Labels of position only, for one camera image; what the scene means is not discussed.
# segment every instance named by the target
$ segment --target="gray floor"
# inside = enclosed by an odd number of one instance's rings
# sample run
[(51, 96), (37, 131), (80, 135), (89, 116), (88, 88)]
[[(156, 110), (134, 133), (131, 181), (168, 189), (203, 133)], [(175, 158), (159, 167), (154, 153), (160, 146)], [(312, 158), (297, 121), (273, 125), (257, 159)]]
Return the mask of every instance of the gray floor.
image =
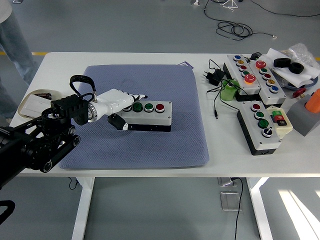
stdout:
[[(206, 2), (191, 6), (190, 0), (25, 0), (12, 6), (32, 52), (251, 54), (303, 43), (320, 57), (320, 16), (274, 15), (250, 0), (237, 2), (239, 8), (232, 12), (210, 2), (207, 14), (214, 18), (277, 35), (233, 41), (216, 34), (217, 22), (203, 13)], [(312, 15), (320, 9), (316, 0), (256, 2), (280, 13)], [(40, 64), (43, 56), (34, 59)], [(19, 103), (27, 86), (5, 55), (0, 55), (0, 74)], [(70, 239), (81, 187), (71, 191), (68, 185), (68, 178), (12, 180), (0, 191), (1, 200), (16, 202), (14, 214), (0, 226), (1, 239)], [(314, 194), (319, 179), (273, 178), (261, 189), (274, 239), (299, 239), (278, 186), (299, 192), (299, 199), (320, 220), (319, 197)], [(233, 239), (235, 213), (221, 210), (220, 191), (216, 178), (98, 178), (85, 239)], [(247, 190), (242, 204), (238, 239), (259, 239)]]

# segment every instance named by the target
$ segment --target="white table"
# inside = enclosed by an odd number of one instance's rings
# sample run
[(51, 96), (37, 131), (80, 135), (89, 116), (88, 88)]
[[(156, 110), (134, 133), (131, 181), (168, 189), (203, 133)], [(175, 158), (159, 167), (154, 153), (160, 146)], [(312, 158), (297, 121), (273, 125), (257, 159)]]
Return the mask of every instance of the white table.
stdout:
[[(320, 127), (303, 137), (295, 130), (287, 134), (275, 153), (252, 156), (236, 117), (237, 112), (216, 102), (218, 119), (214, 117), (215, 93), (206, 93), (214, 88), (203, 76), (209, 71), (209, 59), (221, 67), (227, 62), (227, 54), (194, 53), (94, 53), (51, 52), (45, 56), (25, 95), (38, 90), (55, 90), (63, 96), (74, 94), (69, 87), (70, 77), (82, 75), (87, 66), (116, 64), (173, 64), (188, 62), (194, 67), (200, 110), (209, 152), (209, 162), (202, 167), (178, 169), (123, 169), (123, 170), (68, 170), (55, 166), (42, 173), (25, 169), (19, 176), (77, 177), (83, 190), (72, 239), (81, 239), (86, 227), (90, 199), (95, 177), (246, 177), (258, 222), (261, 239), (272, 239), (259, 187), (269, 177), (320, 177), (319, 136)], [(319, 84), (309, 89), (311, 94)], [(282, 108), (287, 112), (297, 101), (290, 93)], [(18, 114), (11, 126), (28, 121)]]

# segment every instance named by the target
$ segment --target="yellow floor line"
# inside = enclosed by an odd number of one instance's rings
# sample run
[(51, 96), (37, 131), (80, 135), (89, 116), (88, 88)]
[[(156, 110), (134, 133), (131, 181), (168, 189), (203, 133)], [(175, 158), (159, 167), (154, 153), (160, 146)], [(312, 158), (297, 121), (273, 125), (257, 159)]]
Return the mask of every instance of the yellow floor line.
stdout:
[[(32, 52), (32, 55), (34, 55), (34, 56), (44, 56), (47, 53), (48, 52)], [(4, 51), (0, 51), (0, 55), (6, 55), (6, 53)]]

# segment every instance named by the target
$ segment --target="robotic arm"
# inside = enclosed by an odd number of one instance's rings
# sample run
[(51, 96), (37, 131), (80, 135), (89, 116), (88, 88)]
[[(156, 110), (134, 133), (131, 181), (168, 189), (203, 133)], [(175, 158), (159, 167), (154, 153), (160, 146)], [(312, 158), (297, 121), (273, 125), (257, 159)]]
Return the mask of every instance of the robotic arm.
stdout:
[[(90, 84), (92, 93), (81, 95), (74, 82)], [(147, 98), (117, 89), (96, 96), (93, 80), (83, 75), (72, 76), (70, 87), (76, 94), (52, 101), (51, 108), (44, 110), (40, 117), (17, 127), (0, 127), (0, 189), (25, 168), (49, 172), (70, 153), (80, 143), (71, 119), (80, 126), (92, 123)], [(90, 100), (84, 99), (86, 96), (91, 96)], [(115, 127), (126, 130), (128, 124), (123, 121)]]

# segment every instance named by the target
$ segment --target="jeans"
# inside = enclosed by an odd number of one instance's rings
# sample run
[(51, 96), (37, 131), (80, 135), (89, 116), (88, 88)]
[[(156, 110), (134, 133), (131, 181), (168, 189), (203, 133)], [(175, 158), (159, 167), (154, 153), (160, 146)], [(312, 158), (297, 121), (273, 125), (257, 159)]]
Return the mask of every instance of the jeans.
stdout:
[[(7, 20), (0, 23), (0, 49), (14, 63), (20, 76), (29, 86), (38, 70), (38, 64), (33, 59), (13, 12)], [(13, 118), (17, 108), (17, 104), (2, 85), (0, 78), (0, 115), (4, 118)]]

